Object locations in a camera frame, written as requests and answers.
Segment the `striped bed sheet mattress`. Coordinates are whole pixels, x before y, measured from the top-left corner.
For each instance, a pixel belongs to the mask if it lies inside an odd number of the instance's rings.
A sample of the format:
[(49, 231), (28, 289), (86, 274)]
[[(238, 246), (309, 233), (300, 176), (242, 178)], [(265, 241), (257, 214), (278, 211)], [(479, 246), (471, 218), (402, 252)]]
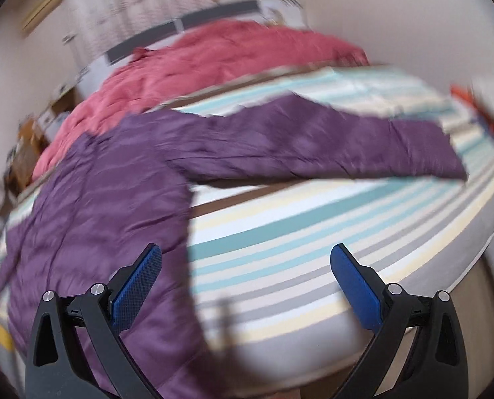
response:
[(171, 110), (227, 116), (284, 95), (360, 117), (434, 123), (466, 178), (192, 183), (188, 287), (217, 370), (239, 396), (317, 379), (365, 347), (369, 336), (331, 272), (334, 245), (430, 296), (453, 289), (494, 235), (494, 139), (471, 108), (397, 69), (326, 67)]

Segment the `beige wall air conditioner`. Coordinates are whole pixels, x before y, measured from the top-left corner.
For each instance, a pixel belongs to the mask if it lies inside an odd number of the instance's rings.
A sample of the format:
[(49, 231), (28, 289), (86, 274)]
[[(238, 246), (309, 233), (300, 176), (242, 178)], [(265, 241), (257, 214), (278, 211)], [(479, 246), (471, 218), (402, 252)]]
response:
[(41, 0), (23, 17), (21, 32), (28, 36), (45, 18), (50, 15), (64, 0)]

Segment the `white and grey headboard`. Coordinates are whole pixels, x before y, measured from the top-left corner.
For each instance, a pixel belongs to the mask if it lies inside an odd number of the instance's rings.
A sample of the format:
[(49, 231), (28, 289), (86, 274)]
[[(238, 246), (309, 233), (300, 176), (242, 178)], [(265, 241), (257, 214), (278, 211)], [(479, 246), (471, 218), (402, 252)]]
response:
[(129, 62), (135, 49), (166, 47), (185, 32), (222, 19), (280, 24), (297, 29), (308, 26), (298, 0), (238, 0), (217, 4), (153, 26), (108, 49), (79, 74), (77, 86), (80, 93), (83, 96), (94, 93), (114, 70)]

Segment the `red quilted comforter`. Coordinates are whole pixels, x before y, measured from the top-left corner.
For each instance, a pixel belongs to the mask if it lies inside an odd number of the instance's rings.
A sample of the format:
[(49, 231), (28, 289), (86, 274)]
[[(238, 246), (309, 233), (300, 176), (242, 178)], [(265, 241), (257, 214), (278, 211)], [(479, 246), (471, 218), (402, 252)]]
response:
[(161, 49), (139, 48), (70, 113), (36, 162), (32, 178), (56, 166), (83, 133), (107, 132), (127, 113), (143, 113), (243, 76), (309, 63), (360, 67), (369, 60), (364, 49), (336, 36), (229, 19), (195, 28)]

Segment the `orange red object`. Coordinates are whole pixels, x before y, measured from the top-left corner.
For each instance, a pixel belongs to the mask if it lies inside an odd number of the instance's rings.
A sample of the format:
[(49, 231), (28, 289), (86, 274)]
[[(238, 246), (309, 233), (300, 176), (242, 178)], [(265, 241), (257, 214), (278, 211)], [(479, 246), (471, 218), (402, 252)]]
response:
[(477, 114), (477, 117), (486, 123), (490, 132), (494, 135), (494, 114), (491, 112), (490, 107), (484, 104), (482, 99), (477, 98), (472, 87), (452, 84), (450, 86), (450, 93), (454, 98), (461, 99), (461, 101), (470, 105)]

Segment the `purple quilted down jacket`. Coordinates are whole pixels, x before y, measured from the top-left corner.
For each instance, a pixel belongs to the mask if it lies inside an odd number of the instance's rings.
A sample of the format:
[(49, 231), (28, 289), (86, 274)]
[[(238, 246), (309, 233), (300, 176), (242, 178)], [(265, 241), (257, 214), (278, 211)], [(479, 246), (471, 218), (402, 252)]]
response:
[(430, 122), (360, 117), (284, 95), (227, 116), (161, 110), (84, 134), (6, 234), (0, 291), (25, 353), (42, 294), (75, 296), (157, 244), (162, 269), (124, 344), (167, 398), (222, 398), (188, 287), (192, 183), (378, 177), (466, 178)]

